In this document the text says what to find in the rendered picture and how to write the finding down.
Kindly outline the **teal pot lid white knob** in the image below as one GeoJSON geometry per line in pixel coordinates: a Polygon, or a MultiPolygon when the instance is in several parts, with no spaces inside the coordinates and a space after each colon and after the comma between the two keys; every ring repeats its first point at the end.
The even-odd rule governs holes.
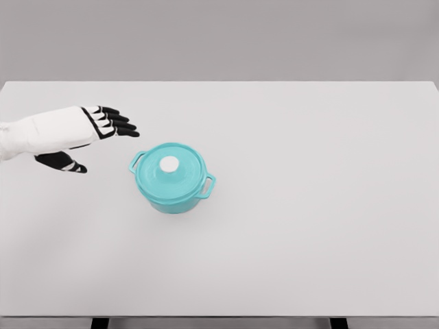
{"type": "Polygon", "coordinates": [[[144,196],[159,204],[186,201],[204,186],[207,170],[204,159],[193,148],[164,143],[142,154],[134,172],[144,196]]]}

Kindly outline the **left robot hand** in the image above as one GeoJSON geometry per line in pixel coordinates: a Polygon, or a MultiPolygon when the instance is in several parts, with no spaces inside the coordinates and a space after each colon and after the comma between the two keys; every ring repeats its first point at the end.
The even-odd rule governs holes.
{"type": "Polygon", "coordinates": [[[120,111],[106,106],[73,106],[37,114],[28,138],[37,162],[58,171],[86,173],[87,168],[65,151],[114,136],[139,137],[137,127],[120,111]]]}

